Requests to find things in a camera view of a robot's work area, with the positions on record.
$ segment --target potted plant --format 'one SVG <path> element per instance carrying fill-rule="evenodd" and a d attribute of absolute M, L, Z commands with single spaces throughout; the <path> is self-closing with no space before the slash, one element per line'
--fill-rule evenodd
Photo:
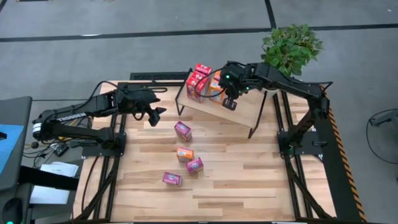
<path fill-rule="evenodd" d="M 292 74 L 301 75 L 302 67 L 311 59 L 317 61 L 317 55 L 323 50 L 323 42 L 316 38 L 307 24 L 273 28 L 270 36 L 262 41 L 264 54 L 261 58 L 265 63 L 278 68 L 287 78 Z"/>

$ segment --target wooden platform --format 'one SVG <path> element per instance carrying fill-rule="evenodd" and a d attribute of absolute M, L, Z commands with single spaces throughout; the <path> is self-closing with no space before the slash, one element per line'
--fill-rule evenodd
<path fill-rule="evenodd" d="M 112 89 L 103 85 L 101 92 Z M 145 118 L 135 121 L 132 116 L 127 117 L 128 140 L 119 166 L 111 221 L 293 220 L 286 169 L 279 157 L 273 101 L 265 103 L 261 123 L 248 139 L 247 126 L 201 111 L 185 108 L 179 117 L 175 105 L 177 92 L 177 87 L 170 87 L 167 93 L 157 94 L 162 101 L 153 106 L 165 107 L 167 111 L 156 127 L 151 127 Z M 307 103 L 291 95 L 289 100 L 296 123 L 307 112 Z M 193 129 L 191 142 L 176 136 L 177 121 Z M 93 128 L 109 123 L 110 117 L 95 118 Z M 178 146 L 195 150 L 195 156 L 201 157 L 205 165 L 203 172 L 187 174 L 175 155 Z M 323 164 L 313 156 L 302 156 L 302 160 L 309 191 L 326 212 L 335 215 Z M 83 164 L 74 204 L 75 217 L 81 213 L 83 189 L 93 161 L 94 158 L 88 158 Z M 98 159 L 95 165 L 85 205 L 97 191 L 102 161 Z M 164 184 L 162 176 L 166 171 L 182 175 L 183 185 Z M 100 217 L 104 217 L 107 198 L 106 193 Z M 298 198 L 302 204 L 299 190 Z"/>
<path fill-rule="evenodd" d="M 188 98 L 186 91 L 181 92 L 177 98 L 177 102 L 180 105 L 184 105 L 204 113 L 209 113 L 250 128 L 255 128 L 263 98 L 264 94 L 260 93 L 259 91 L 250 91 L 248 94 L 244 94 L 235 100 L 238 105 L 234 111 L 231 111 L 223 106 L 219 106 L 208 98 L 204 98 L 201 103 L 191 100 Z"/>

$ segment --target black floor stripe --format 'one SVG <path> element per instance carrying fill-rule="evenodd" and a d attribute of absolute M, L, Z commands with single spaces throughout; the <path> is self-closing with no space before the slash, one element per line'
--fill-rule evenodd
<path fill-rule="evenodd" d="M 0 0 L 0 12 L 4 8 L 4 5 L 6 4 L 7 0 Z"/>
<path fill-rule="evenodd" d="M 373 24 L 373 25 L 316 26 L 316 27 L 310 27 L 310 29 L 312 29 L 314 31 L 388 29 L 388 28 L 398 28 L 398 24 Z"/>
<path fill-rule="evenodd" d="M 204 35 L 204 34 L 247 34 L 258 32 L 269 32 L 271 28 L 252 27 L 235 29 L 206 29 L 206 30 L 181 30 L 181 31 L 163 31 L 163 32 L 136 32 L 122 34 L 99 34 L 99 35 L 64 35 L 52 37 L 6 37 L 0 38 L 0 42 L 34 42 L 34 41 L 52 41 L 52 40 L 93 40 L 93 39 L 117 39 L 131 37 L 166 37 L 179 35 Z"/>
<path fill-rule="evenodd" d="M 272 9 L 267 8 L 268 15 L 273 16 Z M 275 26 L 275 19 L 270 17 L 271 26 Z M 314 31 L 326 30 L 365 30 L 365 29 L 388 29 L 398 28 L 398 24 L 374 24 L 374 25 L 349 25 L 349 26 L 316 26 L 310 27 Z M 94 39 L 117 39 L 133 37 L 167 37 L 180 35 L 208 35 L 208 34 L 250 34 L 259 32 L 270 32 L 271 28 L 236 28 L 236 29 L 208 29 L 208 30 L 181 30 L 181 31 L 162 31 L 162 32 L 137 32 L 122 34 L 99 34 L 99 35 L 63 35 L 49 37 L 3 37 L 0 42 L 36 42 L 54 40 L 94 40 Z"/>
<path fill-rule="evenodd" d="M 276 28 L 275 16 L 274 16 L 274 11 L 272 10 L 271 2 L 270 0 L 265 0 L 265 2 L 267 7 L 269 23 L 271 24 L 272 28 Z"/>

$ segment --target wooden table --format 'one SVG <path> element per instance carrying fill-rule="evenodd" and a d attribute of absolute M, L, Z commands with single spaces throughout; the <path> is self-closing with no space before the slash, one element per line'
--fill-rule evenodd
<path fill-rule="evenodd" d="M 103 85 L 101 92 L 113 88 Z M 285 164 L 279 157 L 273 101 L 266 101 L 261 123 L 248 139 L 249 128 L 242 124 L 190 108 L 185 108 L 179 117 L 175 105 L 177 92 L 178 87 L 169 87 L 167 93 L 157 93 L 162 101 L 152 107 L 161 106 L 167 111 L 161 114 L 156 127 L 151 127 L 145 118 L 136 121 L 131 115 L 127 116 L 127 145 L 119 166 L 111 221 L 294 220 Z M 307 112 L 307 102 L 292 95 L 289 100 L 297 123 Z M 109 126 L 110 119 L 95 118 L 93 128 Z M 193 129 L 190 142 L 176 136 L 174 125 L 177 121 Z M 193 176 L 187 174 L 175 155 L 179 146 L 195 150 L 195 156 L 201 157 L 205 165 L 203 172 Z M 97 191 L 102 160 L 98 159 L 88 182 L 85 205 Z M 83 189 L 93 161 L 94 158 L 87 158 L 83 164 L 74 204 L 75 216 L 80 214 Z M 302 162 L 309 191 L 325 211 L 334 216 L 323 164 L 314 156 L 302 156 Z M 162 176 L 166 171 L 182 175 L 183 185 L 164 184 Z M 304 216 L 302 196 L 297 191 Z M 100 218 L 104 217 L 107 195 L 103 197 Z"/>

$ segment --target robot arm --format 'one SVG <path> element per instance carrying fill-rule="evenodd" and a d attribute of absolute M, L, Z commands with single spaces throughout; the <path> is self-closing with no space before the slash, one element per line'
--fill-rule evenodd
<path fill-rule="evenodd" d="M 63 122 L 93 116 L 96 118 L 109 116 L 111 114 L 141 114 L 141 120 L 145 113 L 149 115 L 151 126 L 159 122 L 160 114 L 166 109 L 150 107 L 151 103 L 159 102 L 154 91 L 144 86 L 118 83 L 114 91 L 91 97 L 86 102 L 71 105 L 55 110 L 45 110 L 40 116 L 33 120 L 33 137 L 38 141 L 48 141 L 60 136 L 68 138 L 94 139 L 98 143 L 112 143 L 114 131 L 111 128 L 100 130 L 71 127 Z"/>
<path fill-rule="evenodd" d="M 328 117 L 329 99 L 321 90 L 319 83 L 305 83 L 289 79 L 281 74 L 278 69 L 266 63 L 243 65 L 228 62 L 221 69 L 219 85 L 225 88 L 228 96 L 224 99 L 223 106 L 230 110 L 235 110 L 237 106 L 235 99 L 252 89 L 280 89 L 307 99 L 309 111 L 297 125 L 289 128 L 287 141 L 293 147 L 302 147 L 301 141 L 304 133 L 313 126 L 317 119 Z"/>

